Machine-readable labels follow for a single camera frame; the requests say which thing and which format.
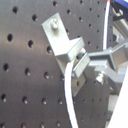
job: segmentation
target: metal bracket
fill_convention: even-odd
[[[85,43],[83,38],[80,37],[69,40],[65,27],[61,21],[61,17],[58,13],[46,20],[42,24],[42,27],[59,64],[59,67],[64,75],[67,63],[75,60],[76,56],[84,48]],[[77,60],[77,63],[75,63],[73,68],[73,96],[77,95],[86,81],[86,78],[82,73],[88,65],[90,58],[87,53],[83,54],[83,57],[80,60]]]

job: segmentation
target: white cable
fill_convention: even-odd
[[[110,0],[107,0],[105,19],[104,19],[103,50],[107,49],[109,10],[110,10]]]
[[[72,90],[71,90],[71,76],[72,76],[73,64],[74,64],[74,61],[68,63],[66,66],[64,90],[65,90],[65,99],[67,103],[67,111],[68,111],[72,128],[79,128],[77,119],[76,119],[74,105],[73,105]]]

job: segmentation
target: screw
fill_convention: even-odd
[[[98,85],[98,86],[103,86],[104,84],[104,75],[103,74],[99,74],[96,79],[95,79],[95,85]]]
[[[52,19],[51,27],[52,27],[52,30],[57,30],[58,29],[58,21],[57,21],[57,19]]]

